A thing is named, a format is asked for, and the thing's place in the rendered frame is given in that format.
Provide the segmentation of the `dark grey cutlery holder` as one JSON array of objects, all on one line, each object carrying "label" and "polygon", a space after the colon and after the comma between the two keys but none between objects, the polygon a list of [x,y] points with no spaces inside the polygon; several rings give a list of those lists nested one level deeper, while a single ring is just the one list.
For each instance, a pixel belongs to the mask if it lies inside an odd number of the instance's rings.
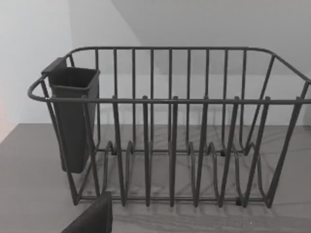
[{"label": "dark grey cutlery holder", "polygon": [[[48,75],[53,97],[98,97],[100,71],[96,69],[68,67],[66,60],[58,57],[42,71],[42,74]],[[57,102],[56,106],[62,121],[69,171],[80,174],[85,169],[89,157],[83,105],[80,102]]]}]

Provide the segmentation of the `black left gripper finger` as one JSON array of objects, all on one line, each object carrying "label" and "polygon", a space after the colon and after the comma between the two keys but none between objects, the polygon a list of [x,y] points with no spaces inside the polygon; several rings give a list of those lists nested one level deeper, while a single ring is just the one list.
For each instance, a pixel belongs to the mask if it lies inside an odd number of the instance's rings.
[{"label": "black left gripper finger", "polygon": [[112,225],[112,195],[105,191],[60,233],[112,233]]}]

